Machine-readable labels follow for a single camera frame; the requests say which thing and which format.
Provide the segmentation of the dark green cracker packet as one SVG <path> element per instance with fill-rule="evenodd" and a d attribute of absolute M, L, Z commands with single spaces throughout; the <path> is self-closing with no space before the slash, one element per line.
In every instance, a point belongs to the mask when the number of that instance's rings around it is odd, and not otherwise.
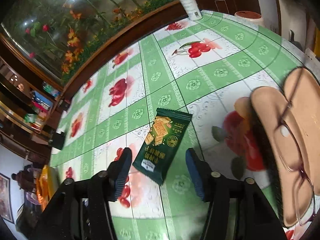
<path fill-rule="evenodd" d="M 133 167 L 162 185 L 191 119 L 189 113 L 157 108 Z"/>

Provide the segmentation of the yellow snack tray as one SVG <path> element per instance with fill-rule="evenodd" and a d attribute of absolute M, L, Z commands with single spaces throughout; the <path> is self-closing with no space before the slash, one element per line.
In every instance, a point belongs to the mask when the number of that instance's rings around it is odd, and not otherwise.
<path fill-rule="evenodd" d="M 59 180 L 56 170 L 44 165 L 40 174 L 36 177 L 36 196 L 42 211 L 44 211 L 58 188 Z"/>

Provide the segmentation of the white spray bottle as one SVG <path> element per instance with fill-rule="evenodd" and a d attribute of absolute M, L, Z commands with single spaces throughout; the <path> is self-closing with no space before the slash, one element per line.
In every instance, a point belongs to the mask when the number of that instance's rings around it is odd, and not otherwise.
<path fill-rule="evenodd" d="M 192 21 L 198 21 L 203 18 L 199 7 L 196 3 L 196 0 L 179 0 L 184 8 L 185 12 L 187 13 L 188 17 Z"/>

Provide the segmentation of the framed wall painting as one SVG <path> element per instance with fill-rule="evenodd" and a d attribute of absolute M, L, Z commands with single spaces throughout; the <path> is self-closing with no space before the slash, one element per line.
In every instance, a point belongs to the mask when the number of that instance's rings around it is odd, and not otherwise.
<path fill-rule="evenodd" d="M 10 201 L 10 179 L 2 173 L 0 174 L 0 213 L 3 219 L 14 222 Z"/>

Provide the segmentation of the white pot red lid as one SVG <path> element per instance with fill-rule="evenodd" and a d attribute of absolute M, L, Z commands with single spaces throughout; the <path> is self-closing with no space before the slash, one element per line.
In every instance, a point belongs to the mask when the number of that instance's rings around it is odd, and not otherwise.
<path fill-rule="evenodd" d="M 243 11 L 237 11 L 234 16 L 239 20 L 239 22 L 241 23 L 245 23 L 247 25 L 258 25 L 261 27 L 265 27 L 265 22 L 264 22 L 264 18 L 263 16 L 261 16 L 259 13 L 257 12 L 253 12 L 253 11 L 247 11 L 247 10 L 243 10 Z"/>

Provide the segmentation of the seated person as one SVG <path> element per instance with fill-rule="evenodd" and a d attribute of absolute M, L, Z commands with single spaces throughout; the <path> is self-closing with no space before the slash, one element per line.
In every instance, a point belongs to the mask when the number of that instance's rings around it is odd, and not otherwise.
<path fill-rule="evenodd" d="M 36 195 L 36 178 L 40 174 L 41 170 L 39 168 L 33 167 L 32 164 L 26 165 L 23 170 L 18 173 L 12 173 L 12 180 L 16 181 L 20 187 L 25 192 L 26 199 L 34 205 L 40 206 Z"/>

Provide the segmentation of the black canister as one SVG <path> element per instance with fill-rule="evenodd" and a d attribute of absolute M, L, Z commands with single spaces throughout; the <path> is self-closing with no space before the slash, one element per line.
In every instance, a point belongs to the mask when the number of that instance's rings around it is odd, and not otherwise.
<path fill-rule="evenodd" d="M 48 141 L 48 145 L 52 148 L 62 150 L 65 143 L 65 137 L 66 135 L 64 132 L 54 132 Z"/>

